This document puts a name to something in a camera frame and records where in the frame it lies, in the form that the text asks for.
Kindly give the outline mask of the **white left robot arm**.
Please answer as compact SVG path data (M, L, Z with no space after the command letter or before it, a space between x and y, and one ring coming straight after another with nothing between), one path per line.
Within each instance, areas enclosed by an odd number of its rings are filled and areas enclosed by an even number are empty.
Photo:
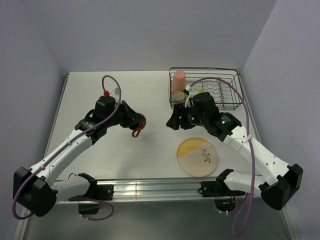
M146 118L135 112L124 100L101 96L85 117L74 127L67 139L49 155L30 168L20 167L13 175L13 215L20 204L32 215L42 217L53 206L64 200L80 196L91 200L98 193L97 180L86 173L57 182L58 176L82 152L93 146L113 126L132 130L137 137L146 125Z

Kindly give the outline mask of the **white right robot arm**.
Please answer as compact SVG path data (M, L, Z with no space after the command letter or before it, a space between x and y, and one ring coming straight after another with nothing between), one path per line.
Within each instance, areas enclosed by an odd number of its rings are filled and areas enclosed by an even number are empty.
M222 197L231 192L254 193L260 195L272 209L279 211L300 189L303 169L270 152L250 136L249 129L234 115L220 112L208 92L193 95L185 103L174 104L166 126L173 130L203 127L211 136L237 151L260 173L252 181L251 175L226 169L210 187L201 186L203 197Z

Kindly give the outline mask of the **pink plastic cup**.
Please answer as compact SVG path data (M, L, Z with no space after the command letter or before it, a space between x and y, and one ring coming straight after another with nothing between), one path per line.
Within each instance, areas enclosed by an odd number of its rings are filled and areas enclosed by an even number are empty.
M186 86L186 73L182 70L177 70L173 75L171 82L171 93L183 92Z

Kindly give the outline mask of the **speckled ceramic cup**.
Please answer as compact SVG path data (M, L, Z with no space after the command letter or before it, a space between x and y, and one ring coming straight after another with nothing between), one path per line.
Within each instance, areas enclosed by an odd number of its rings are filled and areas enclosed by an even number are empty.
M186 100L186 95L183 91L176 91L173 94L173 98L176 103L184 103Z

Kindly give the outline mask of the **lime green bowl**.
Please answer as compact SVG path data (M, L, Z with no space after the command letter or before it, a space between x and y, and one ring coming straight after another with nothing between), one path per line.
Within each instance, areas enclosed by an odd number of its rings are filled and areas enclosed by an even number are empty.
M201 93L201 90L199 88L193 88L194 91Z

